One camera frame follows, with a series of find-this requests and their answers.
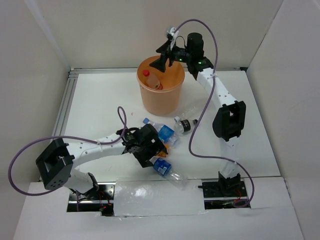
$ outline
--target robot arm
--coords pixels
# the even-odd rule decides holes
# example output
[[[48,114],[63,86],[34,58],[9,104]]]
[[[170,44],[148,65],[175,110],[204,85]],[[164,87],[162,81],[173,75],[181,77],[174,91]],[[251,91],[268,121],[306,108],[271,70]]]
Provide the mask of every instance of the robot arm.
[[[156,50],[157,53],[160,53],[160,58],[152,62],[150,66],[165,72],[167,60],[169,60],[169,67],[172,66],[173,61],[186,63],[189,73],[208,93],[211,93],[213,87],[215,88],[212,101],[218,112],[213,120],[212,128],[220,139],[221,156],[236,161],[239,137],[245,124],[246,104],[243,101],[237,101],[221,80],[213,76],[214,66],[204,56],[202,35],[196,32],[190,33],[187,37],[187,45],[181,48],[176,46],[178,32],[174,27],[167,29],[165,35],[168,40]],[[221,165],[219,178],[222,179],[226,188],[239,183],[238,165],[225,161]]]
[[[62,138],[52,141],[36,159],[44,188],[55,190],[65,186],[90,199],[99,190],[99,186],[93,174],[76,169],[79,165],[107,156],[130,153],[145,168],[153,166],[149,161],[153,156],[161,151],[167,153],[157,131],[150,124],[140,129],[126,129],[124,136],[118,142],[104,144],[116,140],[121,132],[122,130],[119,130],[110,136],[100,138],[97,144],[65,143]]]

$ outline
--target plastic bottle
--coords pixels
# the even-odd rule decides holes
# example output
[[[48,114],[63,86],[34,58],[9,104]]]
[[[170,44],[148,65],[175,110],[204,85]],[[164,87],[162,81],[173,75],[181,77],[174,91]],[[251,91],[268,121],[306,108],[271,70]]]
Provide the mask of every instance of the plastic bottle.
[[[175,147],[179,142],[179,136],[167,125],[150,121],[148,118],[143,120],[144,124],[151,124],[158,132],[159,138],[170,147]]]
[[[188,107],[187,110],[185,110],[184,112],[178,114],[178,116],[176,116],[174,118],[174,121],[177,123],[177,122],[179,122],[181,120],[185,120],[185,119],[191,118],[194,115],[196,109],[197,109],[197,107],[194,106],[194,105]]]
[[[165,179],[169,180],[174,186],[179,189],[184,189],[188,178],[173,170],[172,165],[161,157],[153,157],[150,159],[153,164],[153,169],[156,170]]]
[[[198,120],[194,119],[185,119],[181,121],[177,121],[174,124],[174,132],[182,135],[184,133],[187,133],[195,128],[195,125],[197,124]]]
[[[143,70],[143,75],[147,78],[146,84],[149,88],[156,90],[162,90],[164,88],[157,76],[152,72],[150,73],[149,70]]]

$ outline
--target blue bottle cap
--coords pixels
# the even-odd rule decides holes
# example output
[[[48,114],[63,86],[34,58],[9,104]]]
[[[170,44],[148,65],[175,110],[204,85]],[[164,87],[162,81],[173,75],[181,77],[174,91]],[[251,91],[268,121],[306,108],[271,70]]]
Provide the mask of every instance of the blue bottle cap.
[[[149,119],[146,117],[145,119],[143,119],[143,121],[142,121],[144,124],[148,124],[148,122],[149,122]]]

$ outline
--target gray wall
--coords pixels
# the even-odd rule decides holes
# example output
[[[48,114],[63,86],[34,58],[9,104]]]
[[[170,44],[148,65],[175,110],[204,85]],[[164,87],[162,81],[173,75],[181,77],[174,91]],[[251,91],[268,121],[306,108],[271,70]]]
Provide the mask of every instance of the gray wall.
[[[305,240],[320,236],[319,42],[319,0],[284,0],[247,72]]]
[[[217,37],[218,68],[248,67],[282,0],[26,0],[36,1],[73,68],[137,67],[156,55],[168,26],[197,18]],[[205,54],[214,44],[199,23],[180,34],[203,34]],[[183,46],[181,39],[178,46]]]
[[[23,0],[0,2],[0,33],[0,232],[10,240],[25,197],[9,185],[9,162],[22,146],[52,133],[68,73]],[[32,147],[14,167],[25,191],[37,180],[35,158],[45,145]]]

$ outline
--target blue label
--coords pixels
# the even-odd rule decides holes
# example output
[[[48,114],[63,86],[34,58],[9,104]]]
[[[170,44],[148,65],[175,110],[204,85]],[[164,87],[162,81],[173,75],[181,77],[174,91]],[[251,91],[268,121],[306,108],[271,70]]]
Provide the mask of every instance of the blue label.
[[[160,129],[158,135],[159,138],[166,142],[169,138],[171,138],[171,136],[175,133],[175,131],[173,131],[170,127],[168,127],[167,125],[163,125],[163,127]]]
[[[154,170],[156,170],[160,175],[165,176],[171,169],[171,164],[166,160],[159,157],[153,165]]]

